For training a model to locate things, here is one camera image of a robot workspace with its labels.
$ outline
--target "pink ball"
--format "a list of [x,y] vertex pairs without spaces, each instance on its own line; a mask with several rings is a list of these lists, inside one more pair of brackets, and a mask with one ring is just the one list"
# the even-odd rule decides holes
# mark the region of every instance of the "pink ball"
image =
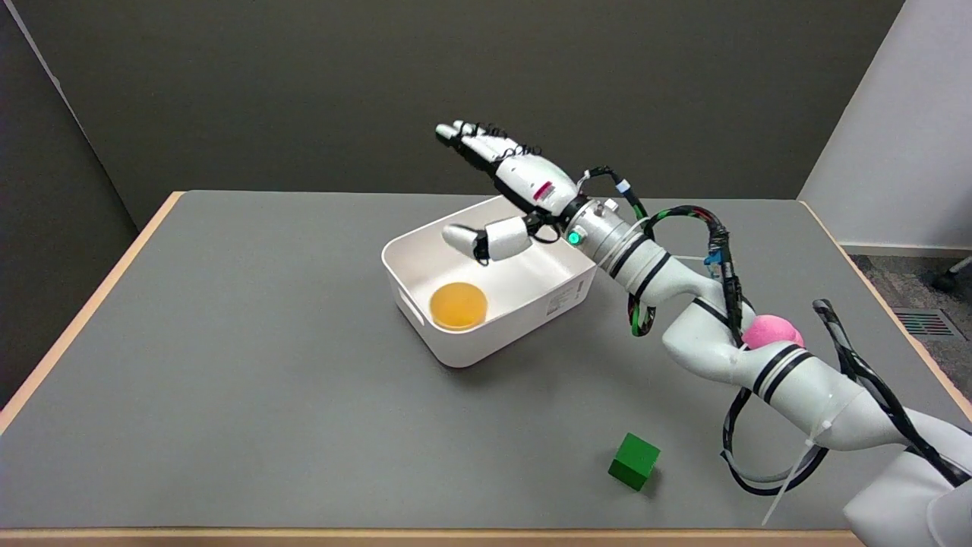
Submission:
[[775,315],[756,315],[752,326],[743,333],[743,342],[757,349],[773,342],[793,342],[803,347],[803,337],[792,323]]

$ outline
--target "orange liquid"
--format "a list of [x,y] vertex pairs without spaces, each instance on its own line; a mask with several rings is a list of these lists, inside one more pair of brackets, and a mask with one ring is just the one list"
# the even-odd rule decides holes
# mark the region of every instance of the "orange liquid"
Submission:
[[449,283],[438,288],[429,301],[436,325],[450,331],[465,331],[486,320],[486,295],[469,283]]

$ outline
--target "wooden table edge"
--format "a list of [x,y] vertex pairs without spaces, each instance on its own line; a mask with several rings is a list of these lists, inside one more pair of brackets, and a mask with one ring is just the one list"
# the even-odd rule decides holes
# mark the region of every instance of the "wooden table edge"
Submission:
[[184,192],[173,192],[169,195],[169,197],[162,204],[162,207],[156,211],[156,214],[152,217],[152,220],[149,221],[149,224],[147,224],[145,229],[142,230],[138,237],[132,241],[131,246],[128,247],[128,250],[124,252],[112,270],[108,272],[108,275],[103,281],[101,281],[98,288],[94,290],[94,294],[87,299],[87,302],[85,302],[85,305],[81,308],[81,311],[78,311],[78,314],[74,316],[74,319],[72,319],[67,328],[64,329],[64,332],[62,332],[57,338],[57,341],[54,342],[51,349],[48,349],[48,352],[41,359],[41,362],[34,367],[33,372],[30,373],[27,380],[23,381],[23,384],[20,386],[17,392],[14,393],[14,396],[11,397],[7,405],[2,411],[0,411],[0,435],[3,435],[4,431],[7,430],[7,427],[10,427],[11,422],[13,422],[14,418],[17,417],[17,414],[19,414],[20,410],[23,408],[23,405],[27,404],[27,399],[34,394],[34,391],[36,391],[41,385],[44,378],[51,373],[51,370],[53,370],[54,365],[57,364],[57,361],[60,360],[61,355],[64,354],[64,351],[71,346],[74,339],[77,338],[81,330],[85,328],[87,321],[91,319],[91,316],[94,315],[94,313],[98,310],[98,307],[101,306],[102,302],[104,302],[105,298],[108,296],[108,293],[115,288],[115,284],[118,283],[119,279],[122,278],[124,271],[127,270],[128,266],[131,265],[131,262],[135,260],[135,257],[138,256],[138,253],[142,250],[142,247],[144,247],[145,243],[148,242],[150,237],[152,237],[152,234],[155,233],[158,225],[160,225],[162,220],[165,219],[165,216],[169,214],[169,211],[172,210],[172,207],[175,206],[176,201],[179,200],[182,194],[184,194]]
[[[88,320],[101,306],[128,266],[152,237],[162,221],[185,192],[173,192],[158,209],[145,229],[132,242],[112,270],[87,300],[57,341],[54,342],[34,371],[27,377],[10,402],[0,411],[0,435],[10,426],[27,400],[51,372],[64,351],[77,338]],[[885,299],[857,268],[844,248],[830,234],[816,213],[802,203],[868,290],[881,303],[908,339],[921,360],[952,396],[962,412],[972,419],[972,404],[962,396],[938,363],[917,340],[905,330]],[[148,545],[243,545],[252,547],[309,546],[358,547],[361,545],[395,545],[395,547],[436,547],[462,543],[471,546],[534,545],[651,545],[652,547],[859,547],[850,530],[762,530],[762,529],[3,529],[0,542],[10,545],[110,545],[147,547]]]
[[31,547],[861,547],[849,530],[748,529],[37,529],[0,543]]
[[822,221],[820,221],[820,217],[816,216],[816,213],[810,207],[810,205],[805,201],[800,201],[800,202],[803,203],[804,207],[807,207],[807,210],[810,211],[810,214],[814,216],[814,219],[820,225],[823,231],[827,234],[827,236],[830,237],[830,240],[834,242],[834,245],[836,245],[838,249],[840,249],[841,254],[844,255],[844,260],[847,260],[848,264],[850,264],[850,267],[853,268],[855,272],[857,272],[857,276],[860,277],[860,280],[864,282],[864,285],[867,287],[867,289],[871,291],[871,294],[874,295],[874,298],[878,300],[878,303],[881,304],[881,307],[885,309],[885,312],[887,313],[888,316],[891,317],[891,320],[894,321],[894,324],[897,325],[898,330],[901,331],[901,334],[904,335],[906,339],[908,339],[908,342],[915,349],[915,352],[919,355],[919,357],[921,357],[921,360],[924,361],[924,364],[931,371],[931,374],[935,375],[935,378],[938,379],[938,382],[945,388],[946,391],[948,391],[949,395],[958,405],[959,409],[961,409],[961,411],[965,414],[965,416],[970,420],[972,420],[972,403],[970,403],[969,400],[966,399],[964,395],[962,395],[962,392],[959,391],[957,387],[955,387],[955,384],[952,383],[952,380],[950,380],[949,377],[946,376],[945,372],[942,371],[942,368],[940,366],[938,366],[938,363],[935,361],[935,359],[931,356],[930,353],[928,353],[928,349],[926,349],[925,346],[921,344],[921,342],[916,340],[915,337],[913,337],[911,334],[908,333],[908,330],[905,329],[904,324],[902,324],[901,321],[898,320],[897,315],[895,315],[894,311],[891,310],[891,306],[887,304],[885,298],[882,297],[881,294],[878,292],[878,290],[874,288],[874,285],[864,275],[864,273],[860,270],[860,268],[857,267],[857,264],[855,264],[853,260],[851,260],[851,256],[848,255],[846,250],[844,250],[844,247],[842,247],[840,243],[837,242],[837,239],[834,239],[833,235],[830,234],[830,231],[827,230],[827,227],[823,225]]

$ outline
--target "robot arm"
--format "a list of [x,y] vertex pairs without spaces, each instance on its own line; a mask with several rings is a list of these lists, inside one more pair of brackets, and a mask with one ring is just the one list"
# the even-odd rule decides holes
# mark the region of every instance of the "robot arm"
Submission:
[[[490,174],[497,189],[527,213],[523,219],[507,219],[481,231],[448,227],[443,236],[454,248],[481,261],[513,256],[530,245],[526,219],[533,215],[535,224],[556,227],[641,305],[653,310],[679,294],[694,297],[662,337],[675,362],[702,378],[738,386],[739,408],[755,394],[807,433],[814,444],[813,455],[797,466],[799,480],[775,490],[759,490],[746,480],[782,482],[792,473],[758,477],[741,471],[731,458],[734,418],[727,418],[723,444],[730,454],[723,456],[737,482],[749,492],[795,488],[827,450],[902,445],[907,450],[845,508],[851,529],[871,547],[970,544],[972,434],[901,407],[853,351],[825,301],[815,302],[815,309],[831,331],[841,358],[840,371],[789,342],[744,348],[740,336],[752,324],[755,312],[741,302],[727,234],[724,246],[710,248],[710,258],[715,257],[721,267],[721,280],[704,277],[672,257],[648,233],[636,231],[611,207],[580,193],[578,185],[536,149],[516,144],[501,130],[456,122],[438,126],[436,133],[470,164]],[[640,206],[626,181],[615,177],[615,183],[632,206]],[[739,410],[736,403],[733,407]]]

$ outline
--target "white plastic bin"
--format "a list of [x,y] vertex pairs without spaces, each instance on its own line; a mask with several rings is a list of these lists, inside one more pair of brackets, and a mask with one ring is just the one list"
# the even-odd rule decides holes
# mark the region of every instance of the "white plastic bin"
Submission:
[[[496,197],[396,237],[382,249],[395,303],[442,364],[467,367],[587,297],[597,266],[562,239],[534,242],[525,252],[486,267],[442,239],[447,224],[482,228],[522,214],[506,198]],[[540,235],[551,239],[548,230]],[[433,292],[455,281],[479,287],[489,302],[486,320],[467,331],[442,329],[429,312]]]

